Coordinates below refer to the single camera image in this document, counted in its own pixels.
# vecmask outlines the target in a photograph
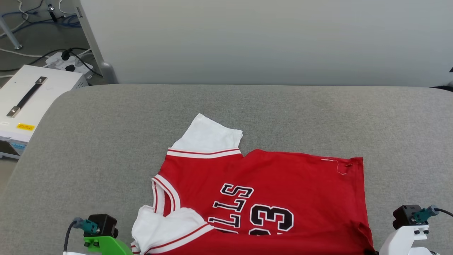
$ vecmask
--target gray cushion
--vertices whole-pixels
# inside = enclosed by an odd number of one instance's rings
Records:
[[[403,204],[453,211],[453,93],[433,88],[103,85],[59,97],[19,161],[0,204],[0,253],[59,254],[71,220],[108,213],[119,239],[143,204],[167,147],[197,113],[244,131],[255,148],[364,157],[375,247]],[[416,245],[451,254],[453,219],[430,220]],[[69,251],[84,252],[81,230]]]

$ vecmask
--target blue cable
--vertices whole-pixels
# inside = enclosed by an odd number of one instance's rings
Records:
[[[77,17],[77,15],[68,16],[68,17],[66,17],[66,18],[63,19],[63,22],[62,22],[62,23],[56,23],[56,24],[57,24],[57,25],[60,25],[60,26],[64,26],[64,27],[81,28],[82,26],[80,25],[80,22],[78,22],[78,21],[77,21],[77,22],[73,22],[73,23],[69,23],[69,21],[71,21],[72,19],[74,19],[74,18],[76,18],[76,17]],[[29,26],[36,25],[36,24],[44,24],[44,23],[46,23],[46,24],[55,24],[52,20],[36,21],[36,22],[33,22],[33,23],[31,23],[31,24],[27,24],[27,25],[25,25],[25,26],[23,26],[23,27],[20,27],[20,28],[14,30],[14,31],[13,31],[13,34],[15,34],[15,33],[19,32],[19,31],[21,31],[21,30],[24,29],[24,28],[28,28]]]

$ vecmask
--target white robot part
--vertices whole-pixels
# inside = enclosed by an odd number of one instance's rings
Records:
[[[412,247],[415,240],[426,240],[428,225],[402,226],[387,237],[380,255],[432,255],[424,247]]]

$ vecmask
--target metal pole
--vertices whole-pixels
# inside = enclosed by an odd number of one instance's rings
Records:
[[[19,41],[14,36],[13,32],[11,32],[11,29],[8,27],[8,25],[6,24],[5,20],[3,19],[3,17],[1,15],[0,15],[0,27],[3,29],[5,34],[9,37],[11,42],[14,44],[14,49],[22,48],[22,45],[20,45]]]

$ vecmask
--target jersey trim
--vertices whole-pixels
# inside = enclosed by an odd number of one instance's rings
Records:
[[[239,148],[232,148],[227,150],[222,150],[218,152],[190,152],[190,151],[182,151],[182,150],[175,150],[173,148],[169,148],[167,151],[167,155],[175,156],[175,157],[191,157],[191,158],[216,158],[216,157],[224,157],[229,155],[236,155],[241,154]]]
[[[179,195],[169,181],[167,181],[159,174],[154,176],[151,180],[154,181],[156,186],[159,186],[159,188],[165,191],[165,193],[167,193],[167,195],[169,196],[171,202],[171,211],[181,208],[181,200],[179,199]],[[156,189],[156,191],[157,195],[155,195],[154,197],[157,198],[157,202],[154,204],[154,210],[156,213],[161,211],[162,215],[164,213],[165,200],[164,196],[159,196],[159,189]]]
[[[151,183],[153,184],[154,213],[163,215],[165,205],[165,191],[160,185],[156,184],[155,181],[151,180]]]
[[[180,237],[176,240],[173,240],[171,242],[168,242],[166,244],[163,244],[163,245],[158,245],[158,246],[155,246],[155,247],[151,247],[149,248],[144,254],[147,254],[147,253],[163,253],[163,252],[166,252],[166,251],[169,251],[169,250],[173,250],[173,249],[176,249],[180,246],[183,246],[184,244],[187,244],[195,239],[197,239],[198,237],[202,236],[203,234],[206,234],[208,233],[209,231],[213,230],[214,228],[209,225],[208,223],[202,225],[201,227],[197,228],[196,230],[190,232],[189,234],[183,236],[183,237]]]

